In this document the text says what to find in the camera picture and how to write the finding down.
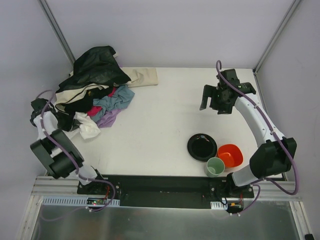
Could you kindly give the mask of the black mesh cloth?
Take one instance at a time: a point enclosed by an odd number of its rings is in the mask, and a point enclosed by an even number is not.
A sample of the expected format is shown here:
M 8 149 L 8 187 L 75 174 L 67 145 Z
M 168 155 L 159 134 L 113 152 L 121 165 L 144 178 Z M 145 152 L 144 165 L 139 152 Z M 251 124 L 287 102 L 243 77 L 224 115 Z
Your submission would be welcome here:
M 59 84 L 57 93 L 78 90 L 90 84 L 123 85 L 130 77 L 119 67 L 111 46 L 96 46 L 87 50 L 73 64 L 73 75 Z

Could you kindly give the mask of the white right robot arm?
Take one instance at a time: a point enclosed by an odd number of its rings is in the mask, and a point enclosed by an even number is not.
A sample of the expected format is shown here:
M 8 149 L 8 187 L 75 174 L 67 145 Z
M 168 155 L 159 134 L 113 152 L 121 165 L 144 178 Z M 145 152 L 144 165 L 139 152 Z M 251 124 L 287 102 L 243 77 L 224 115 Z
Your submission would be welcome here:
M 285 137 L 273 124 L 253 85 L 240 82 L 235 69 L 218 71 L 216 77 L 216 86 L 204 86 L 199 109 L 210 107 L 219 115 L 231 114 L 236 109 L 245 119 L 257 144 L 248 165 L 228 175 L 229 184 L 240 188 L 290 169 L 296 170 L 293 158 L 297 142 L 292 137 Z

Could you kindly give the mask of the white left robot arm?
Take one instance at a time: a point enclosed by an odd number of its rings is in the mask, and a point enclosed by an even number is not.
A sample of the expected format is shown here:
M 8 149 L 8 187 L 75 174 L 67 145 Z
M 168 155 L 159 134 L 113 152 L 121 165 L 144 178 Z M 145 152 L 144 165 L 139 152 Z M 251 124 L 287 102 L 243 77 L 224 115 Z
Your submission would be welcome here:
M 37 140 L 30 149 L 55 179 L 76 177 L 83 186 L 101 181 L 99 171 L 84 163 L 84 158 L 63 132 L 58 128 L 57 114 L 53 105 L 44 98 L 31 102 L 33 111 L 30 122 L 37 128 Z

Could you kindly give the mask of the magenta cloth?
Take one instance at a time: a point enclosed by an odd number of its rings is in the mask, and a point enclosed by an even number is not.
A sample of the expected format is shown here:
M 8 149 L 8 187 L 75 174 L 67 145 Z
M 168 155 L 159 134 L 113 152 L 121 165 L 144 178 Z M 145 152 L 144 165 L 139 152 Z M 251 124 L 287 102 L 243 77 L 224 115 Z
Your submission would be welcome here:
M 106 97 L 112 97 L 113 94 L 115 93 L 115 91 L 117 90 L 116 87 L 113 87 L 112 88 L 112 91 L 106 95 Z M 102 107 L 101 106 L 93 106 L 88 112 L 87 112 L 87 115 L 89 117 L 94 117 L 98 114 L 98 112 L 100 112 L 102 110 Z

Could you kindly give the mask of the lilac cloth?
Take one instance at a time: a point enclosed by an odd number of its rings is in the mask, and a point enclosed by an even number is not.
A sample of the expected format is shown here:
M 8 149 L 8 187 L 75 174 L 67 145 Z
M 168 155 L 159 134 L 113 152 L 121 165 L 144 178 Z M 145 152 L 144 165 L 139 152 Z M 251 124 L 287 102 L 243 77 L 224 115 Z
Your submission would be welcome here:
M 117 115 L 121 112 L 121 109 L 113 109 L 105 113 L 100 120 L 97 121 L 98 128 L 110 128 L 116 121 Z

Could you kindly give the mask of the blue-grey cloth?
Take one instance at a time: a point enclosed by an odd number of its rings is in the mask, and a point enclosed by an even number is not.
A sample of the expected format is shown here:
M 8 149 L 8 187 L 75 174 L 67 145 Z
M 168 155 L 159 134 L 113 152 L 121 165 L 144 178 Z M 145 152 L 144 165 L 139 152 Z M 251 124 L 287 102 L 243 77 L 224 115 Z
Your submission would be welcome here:
M 101 107 L 101 110 L 96 115 L 92 116 L 91 119 L 94 122 L 98 122 L 107 112 L 126 109 L 134 96 L 135 93 L 130 90 L 127 85 L 121 85 L 111 97 L 104 96 L 101 99 L 94 99 L 93 106 Z

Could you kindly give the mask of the beige folded cloth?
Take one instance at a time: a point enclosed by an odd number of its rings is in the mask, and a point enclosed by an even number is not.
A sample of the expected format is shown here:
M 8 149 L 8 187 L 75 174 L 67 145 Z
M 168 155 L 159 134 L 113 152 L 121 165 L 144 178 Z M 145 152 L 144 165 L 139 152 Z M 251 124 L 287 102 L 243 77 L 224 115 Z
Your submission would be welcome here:
M 126 84 L 129 88 L 156 86 L 159 84 L 157 70 L 154 67 L 122 67 L 121 70 L 129 76 Z

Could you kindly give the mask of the cream black tote bag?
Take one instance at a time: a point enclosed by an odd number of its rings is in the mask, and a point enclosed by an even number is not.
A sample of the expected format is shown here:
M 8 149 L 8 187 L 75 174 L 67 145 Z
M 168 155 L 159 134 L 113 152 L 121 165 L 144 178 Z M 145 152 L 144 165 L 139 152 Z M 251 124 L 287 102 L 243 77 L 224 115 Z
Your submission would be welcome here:
M 89 83 L 83 86 L 81 85 L 70 85 L 70 84 L 62 84 L 58 85 L 58 90 L 55 92 L 56 102 L 54 104 L 55 109 L 58 112 L 66 113 L 66 105 L 72 104 L 74 102 L 82 100 L 87 92 L 91 90 L 98 89 L 105 90 L 113 88 L 114 84 L 99 84 L 99 83 Z

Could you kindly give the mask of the orange bowl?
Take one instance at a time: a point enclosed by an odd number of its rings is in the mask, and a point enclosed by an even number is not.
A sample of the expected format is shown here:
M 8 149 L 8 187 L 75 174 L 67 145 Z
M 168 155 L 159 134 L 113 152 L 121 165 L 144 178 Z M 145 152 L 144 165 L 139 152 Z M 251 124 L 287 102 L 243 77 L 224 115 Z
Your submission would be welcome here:
M 239 167 L 244 161 L 241 150 L 234 144 L 220 146 L 217 150 L 217 156 L 224 162 L 227 168 Z

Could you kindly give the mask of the pale green cup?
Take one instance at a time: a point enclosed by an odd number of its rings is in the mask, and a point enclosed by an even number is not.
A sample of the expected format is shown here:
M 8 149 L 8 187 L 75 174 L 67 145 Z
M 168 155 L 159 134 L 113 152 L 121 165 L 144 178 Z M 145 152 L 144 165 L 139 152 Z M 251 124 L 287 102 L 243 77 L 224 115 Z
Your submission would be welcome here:
M 207 161 L 204 170 L 209 178 L 215 178 L 225 171 L 225 164 L 220 158 L 212 157 Z

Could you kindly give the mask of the aluminium front rail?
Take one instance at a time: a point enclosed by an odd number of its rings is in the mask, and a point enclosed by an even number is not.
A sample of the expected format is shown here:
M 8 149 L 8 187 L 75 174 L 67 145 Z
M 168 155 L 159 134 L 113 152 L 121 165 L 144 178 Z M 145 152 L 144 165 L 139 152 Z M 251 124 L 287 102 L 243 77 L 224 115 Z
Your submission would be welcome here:
M 79 181 L 76 178 L 59 178 L 51 176 L 37 176 L 34 182 L 31 194 L 34 196 L 68 196 L 84 197 L 85 194 L 77 193 Z M 281 191 L 270 181 L 261 181 L 260 201 L 285 201 L 285 202 L 302 202 L 303 197 L 300 193 L 288 195 Z

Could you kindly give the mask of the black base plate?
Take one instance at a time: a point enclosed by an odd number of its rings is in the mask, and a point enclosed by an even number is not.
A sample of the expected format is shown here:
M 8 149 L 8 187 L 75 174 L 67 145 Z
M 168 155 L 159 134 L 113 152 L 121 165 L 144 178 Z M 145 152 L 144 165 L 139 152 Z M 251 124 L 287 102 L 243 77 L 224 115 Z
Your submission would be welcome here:
M 247 185 L 231 187 L 226 177 L 104 175 L 113 186 L 78 184 L 79 195 L 114 197 L 122 207 L 209 209 L 212 202 L 240 197 L 252 199 Z

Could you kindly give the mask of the left aluminium frame post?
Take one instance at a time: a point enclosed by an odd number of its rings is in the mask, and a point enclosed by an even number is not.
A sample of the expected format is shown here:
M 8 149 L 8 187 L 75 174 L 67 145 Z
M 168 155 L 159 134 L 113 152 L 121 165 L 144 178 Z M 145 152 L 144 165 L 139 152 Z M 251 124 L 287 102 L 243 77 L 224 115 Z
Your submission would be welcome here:
M 53 11 L 51 10 L 51 7 L 48 4 L 47 0 L 38 0 L 38 3 L 42 9 L 42 11 L 44 12 L 44 15 L 46 16 L 55 36 L 57 37 L 65 55 L 67 56 L 68 60 L 70 61 L 70 63 L 73 65 L 75 62 L 75 56 L 53 14 Z

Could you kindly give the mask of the aluminium frame post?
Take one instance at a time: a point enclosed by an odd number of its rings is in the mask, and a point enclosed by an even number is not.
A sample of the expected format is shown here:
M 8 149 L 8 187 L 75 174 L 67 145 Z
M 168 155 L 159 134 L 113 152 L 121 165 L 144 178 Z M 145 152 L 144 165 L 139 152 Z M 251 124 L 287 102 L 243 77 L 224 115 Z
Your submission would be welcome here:
M 53 11 L 51 10 L 51 7 L 48 4 L 47 0 L 38 0 L 38 3 L 42 9 L 42 11 L 44 12 L 44 15 L 46 16 L 55 36 L 57 37 L 65 55 L 67 56 L 68 60 L 70 61 L 70 63 L 73 65 L 75 62 L 75 56 L 53 14 Z
M 269 40 L 268 44 L 266 45 L 264 51 L 262 52 L 262 55 L 258 59 L 254 68 L 252 69 L 254 76 L 256 76 L 257 73 L 259 72 L 259 70 L 261 69 L 262 65 L 264 64 L 267 57 L 271 53 L 273 47 L 276 45 L 278 39 L 280 38 L 280 36 L 284 32 L 284 30 L 286 29 L 288 23 L 290 22 L 290 20 L 292 19 L 292 17 L 296 13 L 296 11 L 298 10 L 298 8 L 302 2 L 303 2 L 303 0 L 293 0 L 291 2 L 291 4 L 289 5 L 289 8 L 285 12 L 282 20 L 280 21 L 280 23 L 277 26 L 275 32 L 273 33 L 271 39 Z

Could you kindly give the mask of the right aluminium frame post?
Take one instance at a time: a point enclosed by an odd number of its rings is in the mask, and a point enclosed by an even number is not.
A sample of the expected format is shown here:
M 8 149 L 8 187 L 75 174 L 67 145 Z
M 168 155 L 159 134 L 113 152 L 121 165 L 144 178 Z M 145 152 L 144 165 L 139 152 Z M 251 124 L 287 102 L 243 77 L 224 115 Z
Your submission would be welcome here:
M 303 2 L 303 0 L 293 0 L 291 2 L 291 4 L 289 5 L 289 8 L 285 12 L 282 20 L 280 21 L 280 23 L 277 26 L 275 32 L 273 33 L 271 39 L 269 40 L 268 44 L 266 45 L 264 51 L 262 52 L 262 55 L 258 59 L 254 68 L 252 69 L 254 76 L 256 76 L 257 73 L 259 72 L 259 70 L 261 69 L 262 65 L 264 64 L 267 57 L 271 53 L 273 47 L 276 45 L 278 39 L 280 38 L 280 36 L 284 32 L 284 30 L 286 29 L 288 23 L 290 22 L 290 20 L 292 19 L 292 17 L 296 13 L 296 11 L 298 10 L 298 8 L 302 2 Z

